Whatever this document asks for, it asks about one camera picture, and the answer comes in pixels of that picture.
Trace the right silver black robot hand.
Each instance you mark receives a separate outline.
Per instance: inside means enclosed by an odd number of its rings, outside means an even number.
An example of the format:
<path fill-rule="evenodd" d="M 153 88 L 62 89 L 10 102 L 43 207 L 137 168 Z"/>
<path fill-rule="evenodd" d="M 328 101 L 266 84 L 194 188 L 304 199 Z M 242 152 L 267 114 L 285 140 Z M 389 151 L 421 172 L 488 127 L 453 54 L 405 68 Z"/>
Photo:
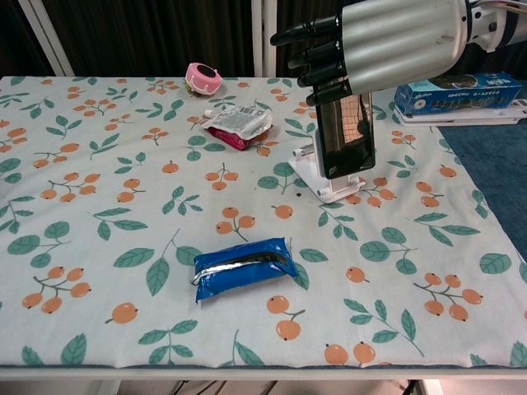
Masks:
<path fill-rule="evenodd" d="M 329 37 L 288 62 L 309 67 L 298 84 L 312 87 L 309 105 L 322 106 L 442 74 L 464 52 L 468 23 L 465 1 L 362 1 L 278 32 L 270 43 Z"/>

